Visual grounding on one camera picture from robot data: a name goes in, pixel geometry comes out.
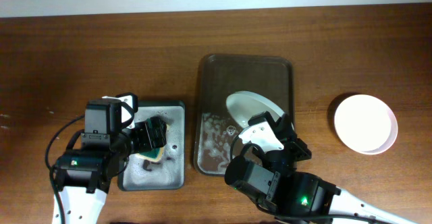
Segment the green yellow sponge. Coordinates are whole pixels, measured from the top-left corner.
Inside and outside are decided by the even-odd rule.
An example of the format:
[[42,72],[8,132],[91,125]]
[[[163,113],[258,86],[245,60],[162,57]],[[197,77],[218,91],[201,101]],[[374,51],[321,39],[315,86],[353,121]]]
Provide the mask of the green yellow sponge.
[[138,155],[150,162],[158,162],[167,144],[167,125],[162,122],[159,125],[144,123],[144,127],[138,131],[139,147]]

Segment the pale green plate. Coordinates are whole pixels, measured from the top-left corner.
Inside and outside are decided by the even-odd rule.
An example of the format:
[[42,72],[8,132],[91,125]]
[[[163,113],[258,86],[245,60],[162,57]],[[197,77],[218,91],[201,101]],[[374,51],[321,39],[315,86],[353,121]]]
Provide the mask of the pale green plate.
[[242,128],[248,128],[250,132],[268,132],[270,120],[267,120],[267,128],[264,123],[249,123],[255,115],[269,112],[273,121],[282,118],[285,111],[268,98],[250,91],[238,91],[226,98],[225,105],[232,119]]

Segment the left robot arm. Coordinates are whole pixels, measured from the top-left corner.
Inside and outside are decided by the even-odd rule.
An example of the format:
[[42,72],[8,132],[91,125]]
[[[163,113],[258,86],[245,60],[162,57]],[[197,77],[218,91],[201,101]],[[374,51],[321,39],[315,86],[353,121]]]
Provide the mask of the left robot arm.
[[87,102],[84,128],[48,166],[53,223],[96,223],[111,180],[126,170],[130,156],[167,144],[167,124],[159,117],[135,122],[137,112],[138,98],[131,92]]

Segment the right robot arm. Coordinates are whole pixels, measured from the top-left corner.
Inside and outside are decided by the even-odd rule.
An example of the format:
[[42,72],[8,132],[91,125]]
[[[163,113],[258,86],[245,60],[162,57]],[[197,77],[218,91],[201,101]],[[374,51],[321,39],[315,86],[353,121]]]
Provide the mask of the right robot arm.
[[407,223],[355,197],[347,190],[296,164],[311,152],[297,137],[290,118],[266,111],[252,116],[238,136],[245,145],[231,157],[227,185],[246,195],[262,212],[280,223]]

